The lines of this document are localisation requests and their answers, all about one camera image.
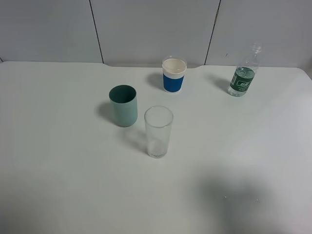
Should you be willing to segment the clear bottle with green label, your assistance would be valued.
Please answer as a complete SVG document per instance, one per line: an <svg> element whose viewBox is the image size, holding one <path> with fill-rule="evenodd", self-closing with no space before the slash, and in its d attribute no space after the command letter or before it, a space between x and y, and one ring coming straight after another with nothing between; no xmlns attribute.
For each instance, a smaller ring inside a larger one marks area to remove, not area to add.
<svg viewBox="0 0 312 234"><path fill-rule="evenodd" d="M248 55L237 65L228 87L228 93L231 96L242 97L246 94L259 68L259 54L261 51L262 44L255 42Z"/></svg>

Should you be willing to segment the teal green plastic cup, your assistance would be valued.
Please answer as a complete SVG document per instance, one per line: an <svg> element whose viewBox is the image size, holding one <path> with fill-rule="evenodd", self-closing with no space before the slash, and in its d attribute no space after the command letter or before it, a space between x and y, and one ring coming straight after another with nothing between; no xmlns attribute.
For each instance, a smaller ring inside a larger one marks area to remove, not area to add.
<svg viewBox="0 0 312 234"><path fill-rule="evenodd" d="M116 123L120 127L130 127L137 120L137 92L129 85L118 85L109 92Z"/></svg>

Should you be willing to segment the white cup with blue sleeve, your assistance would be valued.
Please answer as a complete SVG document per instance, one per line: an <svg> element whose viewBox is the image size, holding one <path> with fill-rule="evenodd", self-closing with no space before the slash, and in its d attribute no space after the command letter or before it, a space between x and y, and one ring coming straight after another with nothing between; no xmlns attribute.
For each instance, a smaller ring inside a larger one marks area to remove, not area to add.
<svg viewBox="0 0 312 234"><path fill-rule="evenodd" d="M178 56L168 56L163 59L163 87L166 92L176 93L182 87L187 62Z"/></svg>

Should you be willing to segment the clear tall drinking glass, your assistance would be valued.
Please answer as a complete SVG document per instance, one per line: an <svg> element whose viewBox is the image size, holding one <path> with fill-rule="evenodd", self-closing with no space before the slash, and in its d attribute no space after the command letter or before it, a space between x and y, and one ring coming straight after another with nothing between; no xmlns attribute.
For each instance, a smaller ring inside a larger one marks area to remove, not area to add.
<svg viewBox="0 0 312 234"><path fill-rule="evenodd" d="M174 115L164 106L152 106L144 114L147 153L161 158L168 152Z"/></svg>

